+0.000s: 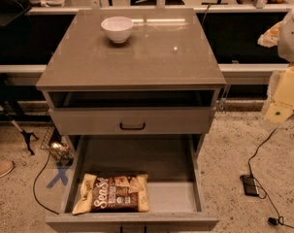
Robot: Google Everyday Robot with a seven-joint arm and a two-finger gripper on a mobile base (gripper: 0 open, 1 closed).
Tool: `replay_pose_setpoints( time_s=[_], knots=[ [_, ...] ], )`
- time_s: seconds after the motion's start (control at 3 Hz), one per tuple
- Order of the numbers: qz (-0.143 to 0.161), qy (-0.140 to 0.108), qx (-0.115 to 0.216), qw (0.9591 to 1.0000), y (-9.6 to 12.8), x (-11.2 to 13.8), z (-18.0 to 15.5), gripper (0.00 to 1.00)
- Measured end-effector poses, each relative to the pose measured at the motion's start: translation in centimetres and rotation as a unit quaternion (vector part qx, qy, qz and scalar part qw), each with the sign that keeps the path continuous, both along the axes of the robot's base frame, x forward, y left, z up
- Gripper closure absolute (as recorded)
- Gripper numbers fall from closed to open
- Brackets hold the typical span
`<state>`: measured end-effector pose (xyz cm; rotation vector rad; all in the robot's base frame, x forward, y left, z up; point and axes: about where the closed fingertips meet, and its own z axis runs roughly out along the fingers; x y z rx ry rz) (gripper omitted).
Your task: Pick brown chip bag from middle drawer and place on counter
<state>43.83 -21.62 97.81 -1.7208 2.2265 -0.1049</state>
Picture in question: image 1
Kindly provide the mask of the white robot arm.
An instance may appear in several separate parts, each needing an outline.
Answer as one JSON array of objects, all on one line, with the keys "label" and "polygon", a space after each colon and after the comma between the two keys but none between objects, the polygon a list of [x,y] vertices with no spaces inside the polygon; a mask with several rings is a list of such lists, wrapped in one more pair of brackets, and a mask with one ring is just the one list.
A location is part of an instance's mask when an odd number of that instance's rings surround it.
[{"label": "white robot arm", "polygon": [[278,56],[294,63],[294,7],[282,21],[262,34],[257,43],[266,48],[278,47]]}]

